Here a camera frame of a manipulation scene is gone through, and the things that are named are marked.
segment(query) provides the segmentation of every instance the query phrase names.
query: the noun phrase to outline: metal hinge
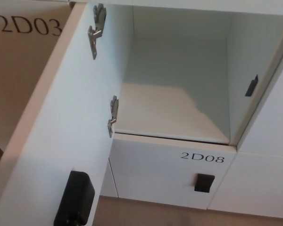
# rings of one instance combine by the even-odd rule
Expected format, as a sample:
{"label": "metal hinge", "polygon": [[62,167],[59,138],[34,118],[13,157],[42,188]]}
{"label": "metal hinge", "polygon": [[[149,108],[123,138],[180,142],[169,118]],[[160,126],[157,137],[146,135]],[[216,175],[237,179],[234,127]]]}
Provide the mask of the metal hinge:
{"label": "metal hinge", "polygon": [[95,60],[97,51],[96,51],[96,39],[102,37],[104,31],[104,25],[106,20],[106,8],[104,8],[103,4],[99,4],[98,6],[94,6],[93,8],[94,14],[94,22],[95,22],[95,29],[92,26],[88,29],[88,37],[90,42],[90,47],[92,51],[93,59]]}
{"label": "metal hinge", "polygon": [[110,102],[110,108],[111,108],[111,119],[108,120],[108,131],[110,137],[112,137],[113,130],[112,125],[116,123],[117,121],[117,112],[118,112],[118,98],[117,96],[113,96],[112,101]]}

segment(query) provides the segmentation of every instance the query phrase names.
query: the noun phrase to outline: floor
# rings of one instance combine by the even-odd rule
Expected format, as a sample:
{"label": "floor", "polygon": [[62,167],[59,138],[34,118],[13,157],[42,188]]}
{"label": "floor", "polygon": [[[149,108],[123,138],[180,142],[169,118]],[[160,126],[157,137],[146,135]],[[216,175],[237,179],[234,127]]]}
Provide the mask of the floor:
{"label": "floor", "polygon": [[93,226],[283,226],[283,219],[100,197]]}

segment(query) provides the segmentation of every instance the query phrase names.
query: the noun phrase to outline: black latch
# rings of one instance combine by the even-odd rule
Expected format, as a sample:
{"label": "black latch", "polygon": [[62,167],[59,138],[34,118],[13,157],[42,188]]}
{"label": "black latch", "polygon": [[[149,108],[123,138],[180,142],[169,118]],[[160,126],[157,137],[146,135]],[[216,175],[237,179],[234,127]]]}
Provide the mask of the black latch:
{"label": "black latch", "polygon": [[256,75],[255,79],[253,79],[250,82],[250,86],[247,89],[246,94],[245,94],[246,97],[251,97],[251,95],[253,95],[253,92],[255,90],[255,87],[256,87],[258,81],[259,81],[259,78],[258,78],[258,75]]}
{"label": "black latch", "polygon": [[209,193],[212,183],[215,180],[215,176],[206,174],[197,174],[197,182],[194,188],[196,192]]}
{"label": "black latch", "polygon": [[53,225],[86,225],[94,195],[89,176],[84,172],[71,171]]}

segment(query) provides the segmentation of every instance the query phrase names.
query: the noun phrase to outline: locker cabinet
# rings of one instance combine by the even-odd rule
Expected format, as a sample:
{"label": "locker cabinet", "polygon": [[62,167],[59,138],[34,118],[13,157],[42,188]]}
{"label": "locker cabinet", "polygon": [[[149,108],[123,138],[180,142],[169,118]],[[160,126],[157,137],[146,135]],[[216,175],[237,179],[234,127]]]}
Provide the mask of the locker cabinet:
{"label": "locker cabinet", "polygon": [[[172,186],[188,194],[195,174],[205,174],[215,176],[212,193],[191,191],[190,201],[168,203],[208,206],[235,156],[229,145],[238,143],[283,56],[283,4],[260,10],[239,1],[241,9],[197,2],[75,5],[0,162],[0,225],[52,224],[71,170],[86,172],[94,186],[91,225],[114,131],[138,141],[126,140],[130,158],[120,160],[132,175],[135,156],[158,158],[140,168],[140,181],[123,187],[134,188],[128,197],[148,200],[135,189],[150,173],[162,176],[155,179],[166,194]],[[194,151],[204,161],[181,166],[187,159],[180,155]],[[219,153],[228,161],[212,163]],[[184,177],[162,169],[183,170]],[[116,184],[129,174],[117,171]],[[163,202],[160,195],[152,194]]]}

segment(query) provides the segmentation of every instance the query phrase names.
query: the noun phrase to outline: locker door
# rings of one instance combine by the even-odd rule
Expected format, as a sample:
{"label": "locker door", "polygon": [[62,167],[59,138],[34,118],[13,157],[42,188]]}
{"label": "locker door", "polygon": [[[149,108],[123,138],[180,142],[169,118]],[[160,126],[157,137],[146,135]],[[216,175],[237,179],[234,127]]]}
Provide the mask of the locker door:
{"label": "locker door", "polygon": [[[95,189],[92,225],[112,145],[110,101],[119,95],[130,8],[107,8],[94,60],[92,4],[76,4],[0,161],[0,226],[53,225],[71,170]],[[116,58],[118,48],[123,54]]]}

